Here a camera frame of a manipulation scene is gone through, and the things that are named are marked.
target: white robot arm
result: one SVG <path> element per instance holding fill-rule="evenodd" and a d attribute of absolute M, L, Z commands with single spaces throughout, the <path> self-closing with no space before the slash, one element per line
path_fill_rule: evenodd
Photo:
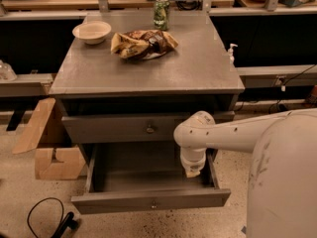
<path fill-rule="evenodd" d="M 315 238 L 317 109 L 215 124 L 199 111 L 174 131 L 187 176 L 198 176 L 207 148 L 253 153 L 248 238 Z"/>

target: white bowl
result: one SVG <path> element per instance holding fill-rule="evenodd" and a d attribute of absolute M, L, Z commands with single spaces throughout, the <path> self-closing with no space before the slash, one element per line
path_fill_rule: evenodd
<path fill-rule="evenodd" d="M 111 32 L 111 26 L 102 21 L 90 21 L 76 26 L 72 33 L 86 44 L 100 44 Z"/>

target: chip bag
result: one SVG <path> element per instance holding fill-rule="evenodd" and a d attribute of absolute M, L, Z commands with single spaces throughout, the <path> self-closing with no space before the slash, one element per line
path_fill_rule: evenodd
<path fill-rule="evenodd" d="M 125 60 L 150 60 L 175 49 L 178 42 L 168 32 L 140 30 L 116 33 L 111 40 L 111 54 Z"/>

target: soda can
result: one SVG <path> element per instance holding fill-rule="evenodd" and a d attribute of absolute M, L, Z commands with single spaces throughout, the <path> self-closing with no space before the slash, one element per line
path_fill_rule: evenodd
<path fill-rule="evenodd" d="M 169 0 L 156 0 L 154 23 L 158 30 L 166 31 L 169 21 Z"/>

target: closed drawer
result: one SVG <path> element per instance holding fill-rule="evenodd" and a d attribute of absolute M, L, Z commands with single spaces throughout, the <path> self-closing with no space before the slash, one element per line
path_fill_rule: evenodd
<path fill-rule="evenodd" d="M 173 142 L 130 142 L 96 145 L 85 194 L 71 201 L 92 214 L 219 207 L 229 195 L 218 186 L 211 153 L 201 175 L 186 178 Z"/>
<path fill-rule="evenodd" d="M 189 114 L 122 114 L 63 117 L 73 143 L 173 140 L 175 127 Z"/>

